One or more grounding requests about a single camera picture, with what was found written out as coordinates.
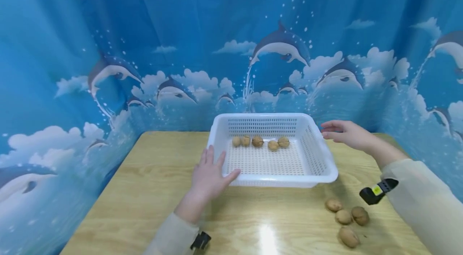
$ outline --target wrist strap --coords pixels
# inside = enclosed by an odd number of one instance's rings
[[[190,246],[190,249],[204,250],[210,240],[211,240],[211,236],[209,236],[205,232],[201,232],[201,234],[198,234],[198,236],[196,236],[196,239],[193,242],[193,244]]]
[[[399,181],[394,179],[384,179],[371,188],[363,188],[360,197],[369,205],[378,204],[387,192],[392,191],[399,185]]]

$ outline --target wooden table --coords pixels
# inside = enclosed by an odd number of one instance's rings
[[[188,190],[209,133],[144,133],[92,207],[62,255],[140,255]],[[387,199],[367,206],[359,191],[378,182],[374,160],[328,142],[339,169],[332,184],[312,189],[230,187],[211,205],[207,255],[426,255],[429,252]],[[361,244],[337,239],[339,225],[324,209],[328,197],[365,207],[368,227],[352,224]]]

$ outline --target blue backdrop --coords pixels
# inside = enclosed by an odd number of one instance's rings
[[[0,254],[58,254],[141,133],[223,112],[353,120],[462,199],[461,17],[463,0],[0,0]]]

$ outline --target dolphin print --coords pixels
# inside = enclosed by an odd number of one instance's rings
[[[159,100],[159,94],[161,92],[167,92],[170,94],[175,94],[176,97],[185,98],[192,100],[194,103],[198,104],[196,97],[189,91],[187,87],[185,87],[180,82],[173,79],[170,75],[168,76],[167,80],[162,82],[162,84],[158,87],[158,94],[156,95],[156,99]]]
[[[256,45],[250,57],[249,67],[259,61],[260,54],[268,52],[281,54],[281,58],[287,60],[287,63],[296,59],[310,66],[310,54],[307,46],[299,36],[286,30],[281,20],[278,21],[278,30],[262,38]]]
[[[365,77],[363,75],[356,75],[357,66],[347,57],[344,57],[340,63],[331,67],[317,82],[316,87],[325,81],[326,78],[340,77],[341,81],[353,81],[360,89],[365,87]]]
[[[37,183],[57,176],[48,167],[36,164],[17,164],[0,168],[0,204],[17,192],[28,193]]]
[[[463,69],[463,31],[454,31],[441,36],[431,48],[427,58],[435,57],[436,50],[439,49],[450,54],[458,69]]]
[[[306,96],[309,94],[304,86],[301,88],[298,88],[297,90],[298,92],[301,92],[302,94],[305,94]]]
[[[102,146],[106,146],[108,145],[107,142],[105,142],[104,140],[102,139],[95,139],[93,143],[91,143],[88,148],[86,149],[86,151],[88,152],[90,149],[93,149],[93,148],[101,148]]]
[[[452,120],[450,117],[450,113],[447,109],[445,108],[432,108],[430,110],[430,113],[432,113],[439,124],[441,124],[443,127],[445,127],[450,134],[450,136],[453,136],[453,124]]]
[[[395,88],[396,90],[399,90],[399,80],[397,79],[397,76],[394,76],[390,81],[389,81],[389,86],[391,88]]]
[[[299,95],[299,93],[296,91],[296,87],[291,82],[286,82],[283,84],[283,86],[278,90],[277,95],[282,91],[288,91],[290,93],[296,94],[297,96]]]
[[[221,100],[226,100],[227,102],[231,103],[232,105],[235,105],[235,101],[233,100],[232,96],[229,95],[228,93],[224,94],[223,96],[219,97],[219,101]]]
[[[100,51],[100,59],[92,68],[87,78],[88,89],[92,97],[95,98],[96,92],[99,89],[97,88],[97,84],[112,75],[120,80],[129,77],[139,83],[143,82],[143,78],[130,63],[119,57],[106,56]]]
[[[147,108],[146,104],[144,102],[142,102],[138,97],[136,96],[131,96],[128,100],[127,100],[127,106],[131,106],[131,105],[134,105],[134,106],[144,106],[145,108]]]
[[[152,107],[154,107],[154,104],[151,102],[151,100],[147,100],[147,101],[145,102],[145,105],[146,105],[146,106],[152,106]]]

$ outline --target finger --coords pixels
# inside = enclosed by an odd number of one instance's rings
[[[240,173],[241,173],[240,169],[235,169],[233,172],[229,173],[225,178],[223,178],[223,182],[225,183],[225,186],[228,186],[233,181],[235,181],[235,179],[238,178]]]
[[[342,128],[337,127],[337,126],[329,126],[321,130],[322,133],[324,133],[325,131],[336,131],[338,133],[342,133]]]
[[[223,151],[222,154],[220,154],[218,160],[217,160],[217,166],[219,166],[221,169],[223,167],[223,163],[225,163],[225,155],[226,155],[226,152]]]
[[[207,150],[207,154],[205,156],[205,163],[206,164],[214,163],[214,146],[213,145],[210,145],[209,149]]]
[[[200,164],[205,164],[206,155],[207,155],[207,149],[203,149],[203,152],[201,154]]]
[[[325,131],[322,133],[324,139],[332,139],[336,143],[342,142],[344,133],[335,133],[334,131]]]
[[[327,121],[327,122],[321,124],[320,126],[321,126],[322,128],[334,126],[334,127],[338,127],[338,128],[344,129],[344,127],[345,127],[347,124],[348,124],[348,121],[346,121],[346,120],[330,120],[330,121]]]

